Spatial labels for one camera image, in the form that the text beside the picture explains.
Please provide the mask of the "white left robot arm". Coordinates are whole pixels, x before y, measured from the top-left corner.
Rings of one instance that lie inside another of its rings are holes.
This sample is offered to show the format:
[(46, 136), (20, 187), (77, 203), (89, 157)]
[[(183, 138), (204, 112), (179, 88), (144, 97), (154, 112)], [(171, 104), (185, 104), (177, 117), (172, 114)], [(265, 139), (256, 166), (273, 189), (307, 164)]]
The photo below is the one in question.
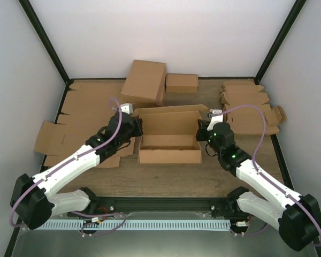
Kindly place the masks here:
[(98, 166), (143, 134), (142, 119), (116, 112), (107, 126), (92, 135), (75, 153), (54, 167), (32, 177), (23, 174), (14, 185), (10, 206), (24, 225), (34, 230), (49, 218), (69, 212), (93, 216), (98, 212), (97, 196), (84, 187), (60, 193), (69, 182)]

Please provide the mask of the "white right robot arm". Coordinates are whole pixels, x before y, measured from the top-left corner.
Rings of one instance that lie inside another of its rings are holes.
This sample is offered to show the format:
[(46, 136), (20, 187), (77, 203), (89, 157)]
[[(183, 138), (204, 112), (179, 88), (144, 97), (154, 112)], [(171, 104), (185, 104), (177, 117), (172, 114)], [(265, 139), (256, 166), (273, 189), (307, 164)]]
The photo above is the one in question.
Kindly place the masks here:
[(314, 240), (321, 245), (321, 212), (318, 201), (310, 194), (301, 195), (262, 169), (238, 147), (228, 123), (198, 120), (196, 140), (206, 142), (221, 167), (250, 185), (260, 196), (244, 187), (229, 195), (228, 212), (258, 217), (279, 232), (281, 239), (295, 251), (301, 251)]

